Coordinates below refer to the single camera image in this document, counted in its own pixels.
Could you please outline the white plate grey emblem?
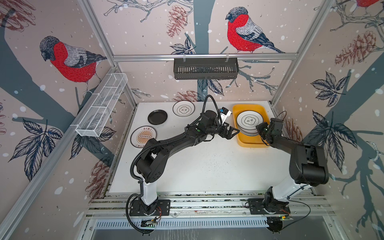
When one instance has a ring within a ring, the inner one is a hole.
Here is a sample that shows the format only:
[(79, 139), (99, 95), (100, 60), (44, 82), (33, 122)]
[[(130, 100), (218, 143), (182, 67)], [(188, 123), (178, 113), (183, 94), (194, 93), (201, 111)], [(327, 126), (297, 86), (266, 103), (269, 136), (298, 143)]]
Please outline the white plate grey emblem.
[(236, 122), (244, 130), (256, 130), (257, 125), (264, 122), (264, 118), (256, 111), (244, 111), (237, 116)]

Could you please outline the small black plate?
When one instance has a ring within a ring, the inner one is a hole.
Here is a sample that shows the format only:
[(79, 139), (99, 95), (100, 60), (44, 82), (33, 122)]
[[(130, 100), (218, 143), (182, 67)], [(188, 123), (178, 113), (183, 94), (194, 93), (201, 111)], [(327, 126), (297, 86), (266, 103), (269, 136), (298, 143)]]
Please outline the small black plate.
[(168, 114), (164, 110), (155, 110), (148, 115), (148, 122), (152, 125), (161, 125), (168, 119)]

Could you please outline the orange sunburst plate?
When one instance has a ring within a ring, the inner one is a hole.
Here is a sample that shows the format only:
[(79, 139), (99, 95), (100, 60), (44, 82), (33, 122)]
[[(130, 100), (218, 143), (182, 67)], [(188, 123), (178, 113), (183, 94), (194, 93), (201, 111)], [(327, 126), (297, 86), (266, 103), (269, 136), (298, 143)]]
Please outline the orange sunburst plate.
[(143, 148), (150, 139), (157, 137), (157, 131), (150, 126), (142, 126), (131, 134), (130, 142), (135, 148)]
[(247, 132), (247, 131), (245, 131), (245, 130), (240, 130), (240, 132), (242, 133), (242, 134), (244, 134), (244, 135), (246, 135), (246, 136), (249, 136), (249, 137), (255, 137), (255, 136), (258, 136), (259, 135), (259, 133), (258, 133), (258, 131), (256, 131), (256, 132)]

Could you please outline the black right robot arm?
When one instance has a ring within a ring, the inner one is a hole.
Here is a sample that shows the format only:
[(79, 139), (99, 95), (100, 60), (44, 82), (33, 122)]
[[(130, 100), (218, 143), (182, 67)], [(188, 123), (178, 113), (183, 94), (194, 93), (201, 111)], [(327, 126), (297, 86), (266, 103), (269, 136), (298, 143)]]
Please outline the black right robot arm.
[(301, 191), (325, 185), (329, 181), (324, 148), (290, 140), (283, 136), (282, 129), (283, 121), (276, 118), (257, 125), (266, 145), (290, 155), (289, 176), (265, 193), (264, 209), (271, 214), (286, 208), (289, 200)]

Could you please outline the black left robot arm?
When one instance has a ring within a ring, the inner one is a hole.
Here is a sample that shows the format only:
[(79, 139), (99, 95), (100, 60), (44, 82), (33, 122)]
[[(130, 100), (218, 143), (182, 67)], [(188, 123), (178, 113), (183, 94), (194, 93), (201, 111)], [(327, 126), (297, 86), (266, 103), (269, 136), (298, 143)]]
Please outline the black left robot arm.
[(130, 166), (131, 177), (140, 184), (140, 194), (134, 196), (138, 198), (137, 202), (146, 214), (153, 213), (158, 207), (155, 183), (163, 175), (171, 156), (186, 148), (208, 142), (208, 136), (218, 135), (230, 140), (240, 133), (240, 130), (222, 120), (222, 113), (229, 112), (226, 108), (217, 112), (207, 110), (187, 125), (183, 133), (161, 141), (152, 138), (146, 143)]

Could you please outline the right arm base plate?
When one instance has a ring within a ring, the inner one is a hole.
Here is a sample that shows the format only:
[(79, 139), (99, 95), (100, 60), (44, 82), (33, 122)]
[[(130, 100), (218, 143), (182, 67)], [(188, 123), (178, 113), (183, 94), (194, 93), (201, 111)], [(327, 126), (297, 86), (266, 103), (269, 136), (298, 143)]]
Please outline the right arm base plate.
[(261, 198), (248, 199), (245, 206), (250, 210), (251, 215), (290, 215), (288, 202), (281, 202), (275, 199), (265, 200)]

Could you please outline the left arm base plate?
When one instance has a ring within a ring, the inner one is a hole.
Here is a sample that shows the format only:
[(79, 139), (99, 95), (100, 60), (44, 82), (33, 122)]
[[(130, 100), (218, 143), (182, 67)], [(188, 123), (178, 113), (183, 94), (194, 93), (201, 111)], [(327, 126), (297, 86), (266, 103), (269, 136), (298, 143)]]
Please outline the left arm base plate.
[(133, 200), (129, 206), (129, 216), (144, 217), (144, 216), (168, 216), (170, 214), (170, 200), (155, 200), (149, 206), (139, 200)]

